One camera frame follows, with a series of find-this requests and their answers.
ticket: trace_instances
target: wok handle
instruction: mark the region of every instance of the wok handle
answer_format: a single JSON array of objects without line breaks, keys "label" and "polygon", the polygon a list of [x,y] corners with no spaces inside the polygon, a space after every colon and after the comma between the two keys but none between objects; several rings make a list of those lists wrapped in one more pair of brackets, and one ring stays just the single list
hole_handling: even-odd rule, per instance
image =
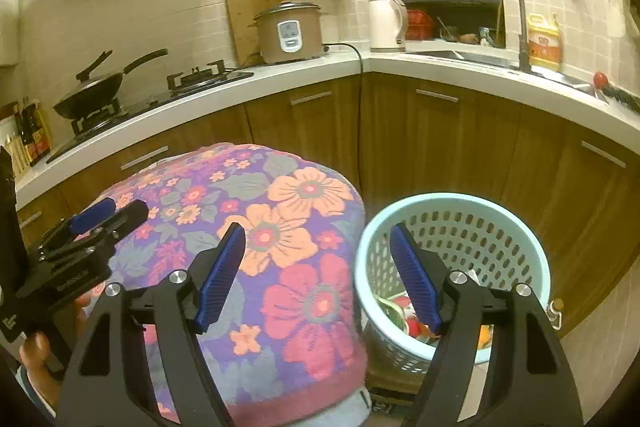
[{"label": "wok handle", "polygon": [[94,60],[94,63],[91,64],[91,66],[89,66],[85,70],[80,71],[80,73],[76,74],[76,78],[80,80],[80,82],[85,82],[89,80],[89,75],[91,74],[91,72],[95,70],[95,68],[100,66],[100,64],[102,64],[112,53],[113,53],[113,50],[109,50],[108,52],[102,52],[100,56]]},{"label": "wok handle", "polygon": [[154,52],[146,54],[144,57],[140,57],[137,60],[134,60],[132,63],[130,63],[129,66],[126,66],[122,70],[122,73],[129,74],[131,71],[135,70],[138,66],[141,66],[145,62],[153,60],[154,58],[164,57],[165,55],[168,55],[168,54],[169,54],[169,50],[167,48],[163,48],[161,50],[156,50]]}]

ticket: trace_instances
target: detergent bottle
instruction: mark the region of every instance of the detergent bottle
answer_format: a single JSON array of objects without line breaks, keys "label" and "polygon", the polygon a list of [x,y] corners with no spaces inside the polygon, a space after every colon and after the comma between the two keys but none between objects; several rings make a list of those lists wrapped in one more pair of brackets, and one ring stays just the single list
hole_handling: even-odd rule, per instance
[{"label": "detergent bottle", "polygon": [[559,71],[562,63],[562,38],[558,20],[549,23],[544,16],[529,14],[529,59],[532,66]]}]

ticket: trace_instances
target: stainless steel sink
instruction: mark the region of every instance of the stainless steel sink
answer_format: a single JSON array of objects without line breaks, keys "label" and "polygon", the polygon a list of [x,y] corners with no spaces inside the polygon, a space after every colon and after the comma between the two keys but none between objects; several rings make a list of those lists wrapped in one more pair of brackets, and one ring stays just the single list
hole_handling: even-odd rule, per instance
[{"label": "stainless steel sink", "polygon": [[[479,53],[471,52],[457,52],[453,50],[436,50],[430,52],[407,52],[408,55],[422,55],[424,57],[444,58],[445,60],[455,60],[457,62],[472,62],[475,64],[482,64],[483,66],[491,66],[494,68],[502,68],[507,70],[518,71],[518,62],[516,60],[507,60],[506,58],[492,57],[490,55],[482,55]],[[578,78],[568,76],[567,74],[554,73],[553,71],[545,70],[545,68],[531,67],[532,71],[529,74],[539,76],[540,78],[546,78],[552,82],[563,84],[568,87],[572,87],[581,92],[593,96],[599,100],[606,102],[604,96],[597,91],[593,84],[583,82]]]}]

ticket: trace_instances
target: white kettle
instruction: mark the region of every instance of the white kettle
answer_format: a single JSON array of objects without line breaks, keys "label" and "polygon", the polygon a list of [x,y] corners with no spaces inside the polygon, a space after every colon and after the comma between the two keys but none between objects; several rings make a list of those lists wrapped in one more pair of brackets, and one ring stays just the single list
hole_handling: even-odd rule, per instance
[{"label": "white kettle", "polygon": [[369,1],[369,37],[371,51],[403,52],[409,14],[401,0]]}]

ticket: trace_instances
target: perforated basket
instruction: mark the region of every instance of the perforated basket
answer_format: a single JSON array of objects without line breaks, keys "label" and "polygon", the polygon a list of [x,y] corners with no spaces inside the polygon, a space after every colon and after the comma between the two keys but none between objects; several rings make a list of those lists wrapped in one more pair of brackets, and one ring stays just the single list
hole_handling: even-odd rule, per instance
[{"label": "perforated basket", "polygon": [[[378,351],[411,373],[425,373],[435,347],[411,338],[394,325],[376,302],[404,291],[388,249],[392,226],[404,222],[419,247],[435,251],[449,268],[473,269],[481,285],[510,289],[531,286],[546,309],[550,274],[539,241],[527,226],[498,204],[465,194],[421,194],[384,208],[366,226],[355,266],[355,286],[373,328]],[[488,362],[491,348],[476,352],[476,363]]]}]

